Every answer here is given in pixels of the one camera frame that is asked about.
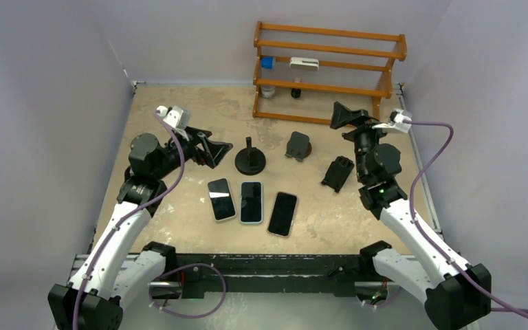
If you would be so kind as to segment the black round-base phone stand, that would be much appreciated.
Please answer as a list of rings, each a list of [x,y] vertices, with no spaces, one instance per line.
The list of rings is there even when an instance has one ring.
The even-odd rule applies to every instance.
[[[246,147],[236,154],[234,164],[243,175],[257,175],[264,170],[266,157],[260,149],[252,146],[251,137],[246,137],[245,141]]]

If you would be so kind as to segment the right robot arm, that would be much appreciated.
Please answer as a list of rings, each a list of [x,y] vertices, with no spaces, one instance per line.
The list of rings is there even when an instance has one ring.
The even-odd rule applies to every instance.
[[[407,111],[396,109],[389,122],[381,123],[363,109],[352,111],[340,102],[333,104],[330,127],[350,124],[354,128],[342,137],[354,144],[362,205],[392,230],[415,258],[409,261],[380,241],[360,250],[358,269],[366,279],[384,276],[397,283],[424,305],[437,329],[461,329],[490,313],[491,300],[480,290],[491,290],[492,276],[484,265],[472,265],[448,246],[397,183],[401,153],[391,144],[380,143],[380,138],[394,131],[409,132],[409,119]]]

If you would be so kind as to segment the phone with purple clear case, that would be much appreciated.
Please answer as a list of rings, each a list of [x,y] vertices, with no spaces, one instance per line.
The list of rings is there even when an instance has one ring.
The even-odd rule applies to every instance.
[[[270,234],[280,237],[289,236],[297,203],[297,196],[286,192],[277,193],[267,227]]]

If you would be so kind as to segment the black phone clamp holder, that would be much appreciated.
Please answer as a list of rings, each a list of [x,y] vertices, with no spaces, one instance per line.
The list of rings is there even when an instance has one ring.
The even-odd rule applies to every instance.
[[[329,165],[320,184],[330,187],[334,193],[339,193],[353,168],[354,163],[352,160],[344,156],[337,156]]]

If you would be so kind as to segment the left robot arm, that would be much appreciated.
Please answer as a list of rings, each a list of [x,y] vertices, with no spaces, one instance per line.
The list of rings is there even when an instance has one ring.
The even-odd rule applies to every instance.
[[[150,133],[133,138],[129,167],[111,219],[100,240],[65,285],[54,285],[47,297],[58,329],[118,329],[124,310],[155,279],[198,272],[201,263],[179,265],[174,247],[158,242],[144,246],[135,263],[123,263],[141,231],[149,224],[163,198],[175,186],[163,178],[188,160],[215,168],[232,149],[231,143],[212,142],[211,132],[188,127],[169,130],[166,144]]]

